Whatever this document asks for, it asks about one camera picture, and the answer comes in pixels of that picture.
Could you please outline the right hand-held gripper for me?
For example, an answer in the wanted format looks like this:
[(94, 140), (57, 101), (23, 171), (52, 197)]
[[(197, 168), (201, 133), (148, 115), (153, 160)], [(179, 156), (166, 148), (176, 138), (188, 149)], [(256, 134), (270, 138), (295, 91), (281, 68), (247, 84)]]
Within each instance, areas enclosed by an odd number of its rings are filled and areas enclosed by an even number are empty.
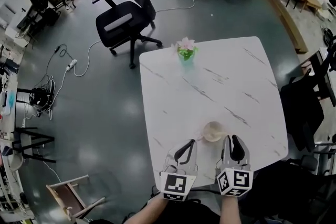
[(227, 135), (216, 169), (216, 182), (223, 196), (242, 196), (253, 185), (254, 172), (250, 168), (250, 153), (244, 141), (237, 135), (232, 140)]

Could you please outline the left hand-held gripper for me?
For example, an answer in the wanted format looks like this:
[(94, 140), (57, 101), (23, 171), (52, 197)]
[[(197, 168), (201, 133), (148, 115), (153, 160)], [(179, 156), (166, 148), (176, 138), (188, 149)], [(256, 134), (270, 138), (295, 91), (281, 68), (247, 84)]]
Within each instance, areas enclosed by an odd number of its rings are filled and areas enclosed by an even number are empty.
[(167, 153), (160, 172), (160, 194), (166, 200), (184, 201), (193, 187), (198, 166), (197, 142), (183, 141)]

